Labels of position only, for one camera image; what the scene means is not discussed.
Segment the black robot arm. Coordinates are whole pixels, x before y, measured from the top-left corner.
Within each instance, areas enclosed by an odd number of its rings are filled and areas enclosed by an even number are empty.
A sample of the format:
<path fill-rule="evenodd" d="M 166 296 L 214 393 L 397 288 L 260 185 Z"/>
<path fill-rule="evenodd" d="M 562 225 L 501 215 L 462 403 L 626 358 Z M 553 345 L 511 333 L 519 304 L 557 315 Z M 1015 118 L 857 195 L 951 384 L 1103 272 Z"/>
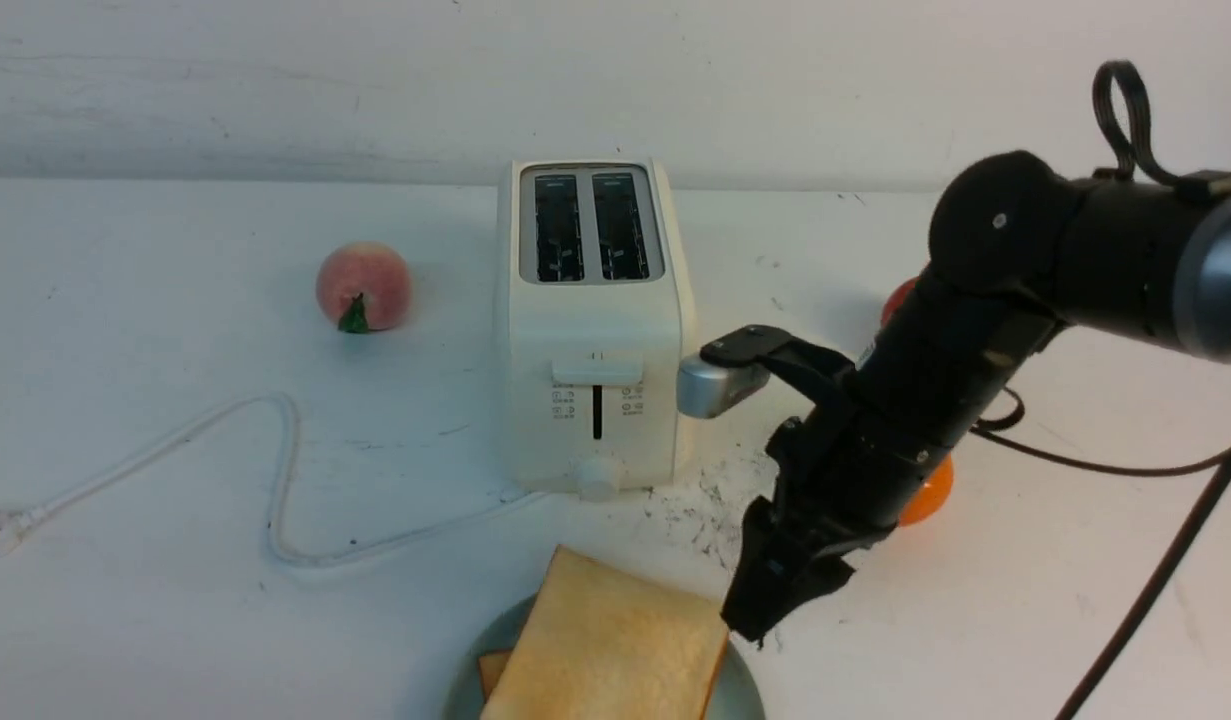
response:
<path fill-rule="evenodd" d="M 778 478 L 744 514 L 725 624 L 761 641 L 840 591 L 844 556 L 889 537 L 1028 357 L 1072 325 L 1231 364 L 1231 191 L 991 156 L 940 196 L 929 263 L 865 359 L 771 325 L 703 347 L 707 364 L 758 368 L 812 402 L 767 442 Z"/>

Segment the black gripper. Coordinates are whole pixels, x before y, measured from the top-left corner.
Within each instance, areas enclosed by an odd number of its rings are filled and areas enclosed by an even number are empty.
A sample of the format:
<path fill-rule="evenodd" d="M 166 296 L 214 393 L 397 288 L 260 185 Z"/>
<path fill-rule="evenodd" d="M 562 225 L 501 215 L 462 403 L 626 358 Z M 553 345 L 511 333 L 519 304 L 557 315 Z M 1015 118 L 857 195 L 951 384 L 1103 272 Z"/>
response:
<path fill-rule="evenodd" d="M 833 594 L 856 574 L 848 555 L 897 529 L 899 516 L 950 448 L 874 416 L 815 410 L 776 430 L 771 491 L 748 506 L 723 620 L 763 641 L 799 607 Z"/>

